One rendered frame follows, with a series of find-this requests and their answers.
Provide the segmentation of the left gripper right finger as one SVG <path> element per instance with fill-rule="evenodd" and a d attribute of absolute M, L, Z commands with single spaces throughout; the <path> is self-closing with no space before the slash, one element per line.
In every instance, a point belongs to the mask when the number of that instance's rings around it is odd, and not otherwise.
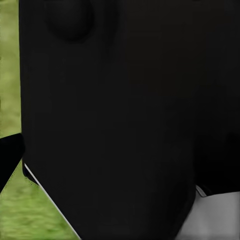
<path fill-rule="evenodd" d="M 240 173 L 240 135 L 228 133 L 224 151 Z"/>

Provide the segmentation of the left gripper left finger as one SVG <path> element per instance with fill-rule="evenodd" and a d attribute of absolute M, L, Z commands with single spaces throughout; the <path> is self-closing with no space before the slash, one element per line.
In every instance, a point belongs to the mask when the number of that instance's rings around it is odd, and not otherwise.
<path fill-rule="evenodd" d="M 0 193 L 26 152 L 22 133 L 0 138 Z"/>

